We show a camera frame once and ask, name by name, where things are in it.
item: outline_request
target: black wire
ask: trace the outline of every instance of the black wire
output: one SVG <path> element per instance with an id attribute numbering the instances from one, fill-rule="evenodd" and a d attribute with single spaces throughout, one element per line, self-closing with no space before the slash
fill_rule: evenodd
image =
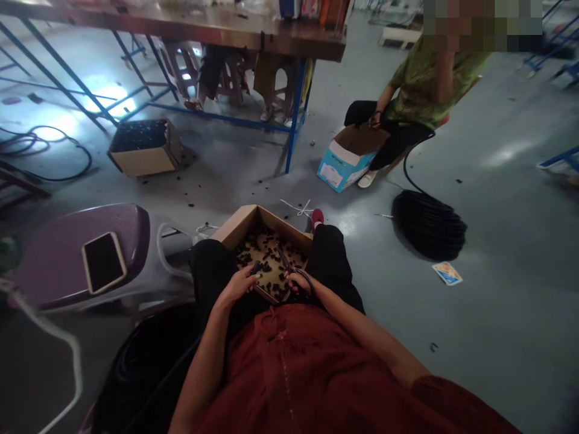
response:
<path id="1" fill-rule="evenodd" d="M 421 254 L 435 261 L 456 259 L 463 249 L 468 226 L 454 209 L 418 187 L 406 168 L 404 174 L 418 191 L 404 190 L 392 204 L 392 217 L 408 242 Z"/>
<path id="2" fill-rule="evenodd" d="M 60 139 L 54 139 L 54 140 L 43 139 L 42 137 L 39 137 L 38 134 L 35 133 L 35 131 L 40 129 L 40 128 L 50 128 L 52 130 L 56 130 L 62 134 L 62 137 Z M 18 171 L 20 171 L 23 174 L 26 174 L 26 175 L 29 175 L 29 176 L 32 176 L 34 178 L 38 178 L 38 179 L 41 179 L 44 181 L 51 181 L 51 182 L 70 181 L 70 180 L 80 178 L 81 176 L 83 176 L 86 172 L 89 171 L 89 169 L 92 166 L 92 155 L 90 154 L 88 149 L 86 149 L 83 145 L 81 145 L 78 142 L 78 140 L 68 136 L 64 131 L 59 130 L 58 128 L 51 127 L 49 125 L 37 125 L 36 127 L 28 130 L 26 133 L 15 133 L 14 131 L 9 131 L 9 130 L 6 130 L 2 127 L 0 127 L 0 131 L 4 131 L 5 133 L 12 134 L 14 136 L 10 139 L 1 141 L 0 142 L 0 149 L 4 149 L 8 146 L 13 146 L 13 145 L 18 145 L 18 144 L 24 145 L 24 147 L 18 148 L 14 151 L 0 151 L 0 156 L 29 157 L 31 155 L 35 155 L 35 154 L 38 154 L 38 153 L 41 153 L 41 152 L 48 150 L 50 148 L 51 143 L 60 143 L 60 142 L 64 142 L 65 140 L 68 140 L 68 141 L 72 142 L 76 148 L 81 149 L 86 154 L 86 156 L 88 158 L 88 161 L 87 161 L 84 169 L 82 169 L 79 173 L 72 175 L 72 176 L 69 176 L 69 177 L 66 177 L 66 178 L 47 178 L 47 177 L 41 176 L 39 174 L 35 174 L 34 172 L 31 172 L 31 171 L 16 168 Z M 41 148 L 37 151 L 27 152 L 29 149 L 31 149 L 37 143 L 44 143 L 45 147 Z"/>

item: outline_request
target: white cable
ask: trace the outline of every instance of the white cable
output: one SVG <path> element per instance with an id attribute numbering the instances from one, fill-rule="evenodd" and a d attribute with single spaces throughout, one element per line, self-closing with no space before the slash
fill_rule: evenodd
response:
<path id="1" fill-rule="evenodd" d="M 46 434 L 48 433 L 54 426 L 77 404 L 78 400 L 80 399 L 80 395 L 83 393 L 83 372 L 80 365 L 80 344 L 78 343 L 77 338 L 69 333 L 66 332 L 50 321 L 46 319 L 44 316 L 40 316 L 37 312 L 32 309 L 28 303 L 24 300 L 24 297 L 20 292 L 14 290 L 14 284 L 8 282 L 4 279 L 0 279 L 2 284 L 0 285 L 0 290 L 9 294 L 12 299 L 18 304 L 18 306 L 22 309 L 22 311 L 26 314 L 29 319 L 35 323 L 38 327 L 40 327 L 44 332 L 47 332 L 49 335 L 54 336 L 61 341 L 65 341 L 72 350 L 72 369 L 74 372 L 74 397 L 72 401 L 65 407 L 64 410 L 60 412 L 58 416 L 56 416 L 52 422 L 46 425 L 39 434 Z"/>
<path id="2" fill-rule="evenodd" d="M 209 238 L 209 235 L 205 235 L 203 233 L 207 229 L 219 229 L 219 226 L 211 226 L 210 224 L 205 224 L 205 225 L 199 226 L 197 229 L 195 229 L 195 232 L 197 232 L 197 235 L 199 235 L 201 238 L 207 239 L 207 238 Z"/>
<path id="3" fill-rule="evenodd" d="M 281 200 L 281 202 L 285 203 L 287 206 L 293 208 L 294 210 L 299 211 L 299 213 L 297 214 L 298 217 L 301 215 L 306 215 L 306 216 L 308 216 L 308 218 L 310 220 L 312 219 L 311 213 L 314 212 L 314 210 L 306 209 L 309 205 L 310 199 L 308 199 L 308 201 L 306 202 L 306 205 L 303 208 L 294 207 L 293 205 L 288 204 L 285 200 L 283 200 L 283 199 L 280 199 L 280 200 Z"/>

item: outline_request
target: hand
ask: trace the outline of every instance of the hand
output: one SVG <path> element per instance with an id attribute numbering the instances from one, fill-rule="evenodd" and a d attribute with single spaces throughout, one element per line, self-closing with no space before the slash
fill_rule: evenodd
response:
<path id="1" fill-rule="evenodd" d="M 250 274 L 253 265 L 248 265 L 244 269 L 235 273 L 225 289 L 221 291 L 217 303 L 223 303 L 226 307 L 232 307 L 242 295 L 253 290 L 254 285 L 258 285 L 258 274 Z"/>
<path id="2" fill-rule="evenodd" d="M 379 130 L 382 125 L 382 112 L 376 111 L 368 120 L 370 126 L 375 130 Z"/>
<path id="3" fill-rule="evenodd" d="M 303 271 L 303 272 L 309 277 L 309 279 L 312 281 L 312 283 L 315 286 L 317 283 L 317 280 L 314 279 L 313 277 L 311 277 L 305 271 Z M 289 282 L 291 290 L 294 291 L 295 293 L 298 293 L 300 288 L 302 288 L 308 295 L 312 295 L 311 294 L 311 288 L 309 287 L 308 281 L 301 274 L 296 273 L 296 272 L 288 274 L 288 272 L 286 271 L 285 272 L 285 278 Z"/>

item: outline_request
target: white plastic stool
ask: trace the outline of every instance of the white plastic stool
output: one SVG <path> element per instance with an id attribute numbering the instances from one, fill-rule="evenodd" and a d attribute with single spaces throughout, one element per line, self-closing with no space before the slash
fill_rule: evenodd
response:
<path id="1" fill-rule="evenodd" d="M 192 300 L 191 273 L 172 267 L 163 253 L 162 238 L 169 228 L 195 242 L 180 224 L 135 204 L 106 205 L 59 217 L 35 235 L 14 282 L 28 304 L 46 312 L 84 310 L 120 298 L 127 305 L 143 295 Z M 92 295 L 81 249 L 107 232 L 119 239 L 127 277 L 108 291 Z"/>

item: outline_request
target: shoe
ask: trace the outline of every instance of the shoe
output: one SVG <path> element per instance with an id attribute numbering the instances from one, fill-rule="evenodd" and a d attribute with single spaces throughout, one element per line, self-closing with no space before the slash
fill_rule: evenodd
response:
<path id="1" fill-rule="evenodd" d="M 374 178 L 378 175 L 378 171 L 367 171 L 360 181 L 358 181 L 358 187 L 360 188 L 368 188 L 374 182 Z"/>
<path id="2" fill-rule="evenodd" d="M 259 120 L 262 122 L 268 122 L 272 116 L 273 116 L 273 109 L 271 107 L 270 108 L 266 107 L 264 109 L 264 112 L 259 117 Z"/>
<path id="3" fill-rule="evenodd" d="M 312 212 L 312 234 L 315 234 L 315 224 L 318 222 L 324 224 L 324 213 L 321 209 L 316 208 L 314 212 Z"/>
<path id="4" fill-rule="evenodd" d="M 197 98 L 190 98 L 189 100 L 183 103 L 185 107 L 194 112 L 204 112 L 205 109 L 203 108 L 203 103 Z"/>

